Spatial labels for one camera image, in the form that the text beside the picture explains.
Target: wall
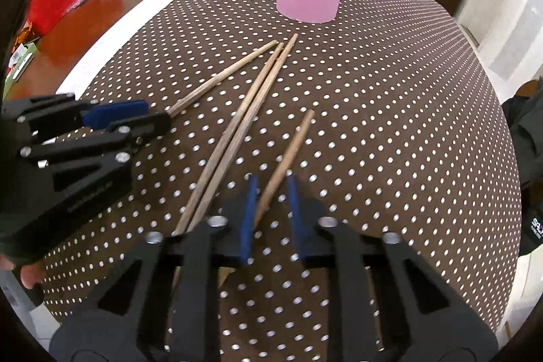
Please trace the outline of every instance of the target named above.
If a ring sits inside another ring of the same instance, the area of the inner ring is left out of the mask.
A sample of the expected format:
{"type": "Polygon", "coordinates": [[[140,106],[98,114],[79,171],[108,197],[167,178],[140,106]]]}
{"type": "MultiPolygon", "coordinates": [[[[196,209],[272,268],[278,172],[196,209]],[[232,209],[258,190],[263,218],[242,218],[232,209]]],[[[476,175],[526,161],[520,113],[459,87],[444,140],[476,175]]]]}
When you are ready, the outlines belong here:
{"type": "Polygon", "coordinates": [[[478,56],[501,102],[530,80],[543,61],[543,0],[505,0],[478,56]]]}

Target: chopstick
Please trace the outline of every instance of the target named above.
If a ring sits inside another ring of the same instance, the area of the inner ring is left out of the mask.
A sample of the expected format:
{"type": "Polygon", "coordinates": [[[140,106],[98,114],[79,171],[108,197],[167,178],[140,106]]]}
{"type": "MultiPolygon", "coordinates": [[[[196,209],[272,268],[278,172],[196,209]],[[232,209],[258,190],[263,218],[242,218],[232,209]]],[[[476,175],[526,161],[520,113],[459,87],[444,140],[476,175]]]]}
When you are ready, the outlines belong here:
{"type": "Polygon", "coordinates": [[[268,95],[269,91],[272,88],[273,83],[275,82],[275,78],[279,74],[279,71],[281,70],[281,67],[283,66],[284,61],[287,59],[287,56],[291,52],[297,40],[298,40],[298,34],[295,34],[294,36],[292,36],[291,40],[288,42],[287,46],[285,47],[285,49],[279,56],[278,60],[276,60],[271,72],[269,73],[268,77],[264,81],[264,84],[260,88],[258,94],[256,95],[253,102],[251,103],[251,107],[248,109],[247,113],[243,117],[243,120],[240,123],[240,127],[238,127],[236,133],[234,134],[234,137],[232,138],[230,145],[226,149],[221,159],[221,162],[219,163],[217,169],[215,170],[215,173],[213,174],[213,177],[210,180],[210,183],[207,186],[207,189],[202,197],[202,200],[200,201],[200,205],[198,206],[198,208],[196,209],[194,213],[194,216],[192,217],[191,223],[188,226],[189,231],[194,229],[196,224],[198,224],[202,220],[205,213],[207,212],[207,209],[211,201],[213,200],[215,193],[217,192],[219,184],[221,184],[221,181],[226,175],[226,172],[230,166],[230,163],[234,159],[234,156],[236,152],[238,151],[238,149],[240,148],[240,145],[243,142],[245,135],[249,131],[249,127],[251,126],[252,121],[256,117],[256,114],[259,112],[260,107],[262,106],[262,103],[264,103],[266,96],[268,95]]]}
{"type": "Polygon", "coordinates": [[[302,124],[300,125],[300,130],[297,132],[297,134],[287,146],[287,150],[284,152],[281,162],[275,169],[273,175],[270,178],[270,181],[268,181],[264,192],[262,192],[259,204],[256,207],[254,222],[255,227],[260,223],[260,220],[264,216],[264,213],[269,209],[269,205],[272,201],[273,195],[275,195],[275,192],[281,185],[281,182],[283,181],[284,175],[287,173],[287,170],[289,170],[292,166],[292,162],[296,158],[296,155],[298,154],[298,151],[300,150],[303,141],[305,140],[306,134],[311,126],[311,120],[313,120],[314,117],[314,110],[309,110],[305,113],[302,124]]]}
{"type": "Polygon", "coordinates": [[[268,49],[270,49],[274,45],[277,45],[277,43],[278,43],[277,40],[272,40],[271,42],[253,51],[251,54],[248,54],[242,59],[233,63],[228,68],[225,68],[215,77],[211,77],[207,82],[203,83],[202,85],[200,85],[199,87],[197,87],[196,89],[188,93],[185,97],[178,100],[177,103],[175,103],[171,108],[169,108],[168,114],[171,115],[172,118],[175,117],[185,108],[187,108],[188,105],[190,105],[192,102],[194,102],[195,100],[202,97],[205,93],[207,93],[211,88],[216,86],[218,83],[222,82],[228,76],[231,76],[238,69],[240,69],[242,66],[246,65],[247,63],[251,62],[251,60],[257,58],[263,52],[268,51],[268,49]]]}
{"type": "Polygon", "coordinates": [[[185,211],[183,212],[183,215],[181,216],[179,222],[177,223],[177,226],[173,232],[173,235],[179,235],[186,230],[188,223],[191,221],[192,214],[194,210],[196,209],[196,205],[200,201],[200,198],[205,191],[207,183],[211,179],[211,176],[213,175],[217,165],[221,161],[221,157],[223,156],[224,151],[228,147],[228,144],[230,142],[230,139],[232,138],[232,135],[235,133],[243,116],[245,115],[245,112],[249,108],[249,105],[251,105],[253,98],[258,93],[260,86],[264,82],[266,76],[268,75],[270,69],[273,66],[273,63],[275,62],[275,59],[281,53],[281,50],[283,49],[283,47],[284,47],[284,44],[281,42],[275,48],[274,52],[271,54],[267,62],[264,64],[264,67],[260,71],[259,75],[256,77],[255,81],[253,82],[251,88],[249,89],[249,92],[247,93],[247,96],[241,102],[240,107],[236,111],[236,115],[234,115],[232,120],[230,120],[228,127],[223,132],[223,135],[221,139],[219,140],[219,143],[217,144],[217,146],[213,150],[213,153],[211,154],[211,157],[207,161],[205,168],[196,184],[195,189],[192,191],[191,198],[188,200],[187,207],[185,211]]]}

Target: bolt head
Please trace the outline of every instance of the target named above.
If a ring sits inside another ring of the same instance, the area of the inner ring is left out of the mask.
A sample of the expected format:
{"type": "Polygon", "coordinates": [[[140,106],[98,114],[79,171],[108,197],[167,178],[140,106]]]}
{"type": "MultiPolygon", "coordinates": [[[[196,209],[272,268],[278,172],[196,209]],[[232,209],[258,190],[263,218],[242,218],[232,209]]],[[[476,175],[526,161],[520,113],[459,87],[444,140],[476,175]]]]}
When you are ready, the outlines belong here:
{"type": "Polygon", "coordinates": [[[325,229],[330,229],[338,225],[338,220],[333,216],[322,216],[319,218],[319,226],[325,229]]]}
{"type": "Polygon", "coordinates": [[[207,224],[209,224],[211,227],[223,227],[228,224],[228,220],[226,216],[215,215],[215,216],[210,216],[207,219],[207,224]]]}
{"type": "Polygon", "coordinates": [[[27,158],[32,153],[32,148],[30,146],[24,146],[24,147],[21,148],[19,153],[21,154],[21,157],[27,158]]]}
{"type": "Polygon", "coordinates": [[[145,235],[145,241],[149,244],[159,244],[164,241],[164,235],[160,232],[149,232],[145,235]]]}
{"type": "Polygon", "coordinates": [[[383,242],[385,244],[398,244],[402,240],[402,237],[395,232],[386,232],[383,235],[383,242]]]}
{"type": "Polygon", "coordinates": [[[128,152],[119,152],[115,156],[115,160],[118,161],[119,163],[125,163],[128,160],[130,160],[130,154],[128,152]]]}

